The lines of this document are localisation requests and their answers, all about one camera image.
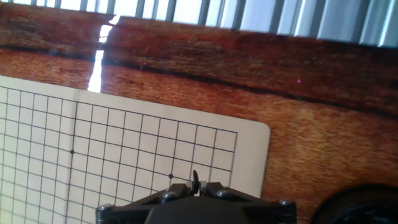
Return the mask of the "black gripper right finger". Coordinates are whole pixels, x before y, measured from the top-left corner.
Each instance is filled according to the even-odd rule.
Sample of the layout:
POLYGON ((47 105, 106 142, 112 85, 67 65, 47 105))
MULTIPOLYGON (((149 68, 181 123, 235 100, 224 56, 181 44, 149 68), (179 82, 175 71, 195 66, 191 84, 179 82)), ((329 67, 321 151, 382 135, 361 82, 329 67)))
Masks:
POLYGON ((296 224, 296 203, 290 200, 268 202, 224 187, 219 182, 200 182, 201 197, 210 197, 239 208, 249 223, 296 224))

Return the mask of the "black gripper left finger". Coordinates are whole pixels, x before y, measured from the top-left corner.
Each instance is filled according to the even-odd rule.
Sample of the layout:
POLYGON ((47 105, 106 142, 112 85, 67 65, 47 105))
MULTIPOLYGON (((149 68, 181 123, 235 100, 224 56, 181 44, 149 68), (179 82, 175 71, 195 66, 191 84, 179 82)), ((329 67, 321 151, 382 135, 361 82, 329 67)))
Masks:
POLYGON ((100 205, 95 210, 95 223, 144 223, 150 211, 156 206, 191 196, 193 196, 192 182, 172 184, 168 189, 127 205, 115 206, 110 203, 100 205))

